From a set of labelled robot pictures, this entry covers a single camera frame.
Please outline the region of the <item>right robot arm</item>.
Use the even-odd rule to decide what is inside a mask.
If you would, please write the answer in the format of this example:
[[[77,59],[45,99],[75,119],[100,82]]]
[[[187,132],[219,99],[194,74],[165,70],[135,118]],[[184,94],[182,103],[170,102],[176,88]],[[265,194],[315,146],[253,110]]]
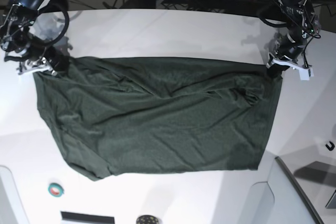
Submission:
[[[68,69],[69,59],[54,45],[65,35],[70,24],[68,6],[59,0],[9,0],[3,7],[1,50],[5,62],[18,63],[19,75],[34,72],[58,74]],[[42,40],[30,32],[37,18],[51,10],[64,16],[64,26],[52,40]]]

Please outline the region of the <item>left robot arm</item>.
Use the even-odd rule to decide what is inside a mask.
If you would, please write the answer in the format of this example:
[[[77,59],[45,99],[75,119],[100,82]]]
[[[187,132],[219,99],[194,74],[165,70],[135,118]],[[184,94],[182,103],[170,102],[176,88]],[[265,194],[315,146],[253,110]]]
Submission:
[[[287,21],[281,24],[269,22],[264,12],[273,5],[277,6]],[[321,37],[319,17],[314,11],[311,0],[272,0],[257,12],[257,17],[273,28],[286,28],[286,34],[277,33],[269,44],[267,73],[276,78],[292,68],[298,70],[301,80],[313,77],[312,66],[306,57],[307,46],[313,39]]]

